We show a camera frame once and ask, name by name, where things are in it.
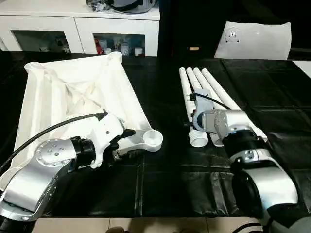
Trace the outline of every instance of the white plastic part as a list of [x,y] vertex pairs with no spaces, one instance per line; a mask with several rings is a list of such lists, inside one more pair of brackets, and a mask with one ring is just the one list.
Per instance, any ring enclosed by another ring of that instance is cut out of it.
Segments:
[[162,145],[163,136],[157,130],[136,130],[135,135],[121,139],[117,150],[119,155],[126,154],[131,150],[144,149],[149,152],[157,152]]
[[[192,93],[192,91],[191,91],[191,87],[190,87],[190,84],[189,84],[189,81],[187,78],[185,68],[182,67],[179,69],[179,76],[180,76],[180,80],[181,80],[181,86],[183,89],[183,95],[184,95],[185,106],[186,106],[186,110],[187,110],[188,121],[192,122],[191,113],[193,113],[193,111],[196,109],[196,107],[195,107],[194,102],[190,101],[190,99],[189,99],[189,94]],[[200,132],[198,130],[194,130],[192,127],[190,127],[189,140],[190,140],[190,144],[193,147],[203,147],[208,143],[207,134],[205,132]]]
[[96,158],[92,161],[90,167],[95,169],[102,165],[104,150],[110,145],[110,141],[117,136],[123,134],[123,127],[118,118],[109,113],[92,129],[90,135],[87,137],[92,140]]
[[194,129],[190,129],[189,140],[193,147],[203,147],[208,143],[206,132],[201,132]]
[[[231,109],[241,110],[241,108],[229,96],[229,94],[223,89],[223,87],[216,81],[216,79],[207,69],[204,68],[202,70],[202,74],[225,105],[227,105]],[[254,130],[255,134],[257,136],[261,136],[265,142],[268,140],[268,137],[264,134],[264,132],[261,129],[257,128],[250,119],[249,126]]]
[[193,89],[201,89],[202,86],[200,85],[199,81],[196,79],[193,70],[190,67],[188,67],[186,69],[186,72],[188,74],[188,77],[189,77],[189,80],[191,82],[192,88]]
[[163,142],[162,134],[157,130],[148,130],[146,131],[142,139],[144,140],[145,147],[144,149],[149,152],[156,152],[161,148]]
[[[26,64],[28,80],[15,150],[51,125],[103,109],[119,118],[125,128],[152,130],[121,63],[122,54],[112,52],[105,56]],[[0,189],[15,174],[15,167],[24,167],[29,162],[39,143],[49,138],[86,138],[97,123],[96,118],[83,119],[34,141],[12,160],[9,170],[0,177]],[[132,144],[124,138],[119,150]]]

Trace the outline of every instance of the silver robot arm segment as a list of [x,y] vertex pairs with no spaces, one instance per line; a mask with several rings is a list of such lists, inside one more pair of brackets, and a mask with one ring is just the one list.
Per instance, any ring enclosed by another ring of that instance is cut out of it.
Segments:
[[112,114],[105,115],[97,124],[87,139],[74,137],[41,143],[0,197],[0,215],[15,221],[36,221],[53,198],[62,177],[86,166],[100,167],[104,150],[123,134],[123,126]]

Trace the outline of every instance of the dark background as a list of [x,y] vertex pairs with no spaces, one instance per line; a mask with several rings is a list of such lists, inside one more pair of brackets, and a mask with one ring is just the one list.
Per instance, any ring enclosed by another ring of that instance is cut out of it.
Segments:
[[[289,59],[311,59],[305,0],[159,0],[159,56],[213,58],[226,21],[283,24],[291,22]],[[199,51],[189,47],[199,46]]]

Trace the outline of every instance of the black cable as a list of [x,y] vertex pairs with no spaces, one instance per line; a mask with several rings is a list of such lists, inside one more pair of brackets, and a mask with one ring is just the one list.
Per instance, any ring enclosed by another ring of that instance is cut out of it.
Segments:
[[13,154],[11,154],[11,156],[0,166],[0,174],[2,173],[3,168],[6,166],[6,164],[11,161],[18,153],[20,153],[23,149],[25,149],[29,144],[31,144],[33,141],[35,141],[36,139],[38,139],[39,137],[41,137],[42,135],[45,135],[46,133],[59,128],[63,125],[67,125],[69,123],[72,123],[74,121],[78,121],[78,120],[82,120],[82,119],[86,119],[86,118],[90,118],[90,117],[97,117],[99,120],[102,119],[105,115],[107,115],[107,113],[93,113],[93,114],[87,114],[87,115],[83,115],[83,116],[78,116],[69,120],[65,120],[63,122],[60,122],[56,125],[53,125],[43,131],[41,131],[40,133],[36,134],[35,136],[33,136],[32,138],[30,138],[28,141],[26,141],[25,143],[23,143],[19,148],[16,149],[16,151],[13,152]]
[[248,227],[261,227],[261,224],[259,222],[246,223],[246,224],[238,227],[237,229],[235,229],[232,233],[238,233],[239,231],[241,231],[241,230],[243,230],[245,228],[248,228]]
[[200,96],[200,97],[203,97],[205,99],[208,99],[210,101],[213,101],[215,102],[216,104],[219,104],[220,106],[223,106],[225,109],[228,109],[228,110],[231,110],[231,108],[229,108],[227,105],[223,104],[223,103],[220,103],[219,101],[211,98],[211,97],[208,97],[208,96],[205,96],[205,95],[202,95],[202,94],[199,94],[199,93],[191,93],[190,95],[195,95],[195,96]]

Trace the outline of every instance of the black table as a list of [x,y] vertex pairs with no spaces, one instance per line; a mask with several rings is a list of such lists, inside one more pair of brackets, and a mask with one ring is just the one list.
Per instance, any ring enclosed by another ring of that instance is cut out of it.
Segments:
[[[27,73],[27,62],[79,58],[83,54],[3,52],[0,163],[12,153]],[[105,170],[82,169],[63,181],[55,208],[46,216],[242,216],[231,189],[223,148],[193,148],[183,126],[186,109],[180,67],[206,67],[251,120],[264,130],[299,187],[311,212],[311,79],[294,63],[264,60],[172,61],[123,58],[123,66],[162,148],[143,152]]]

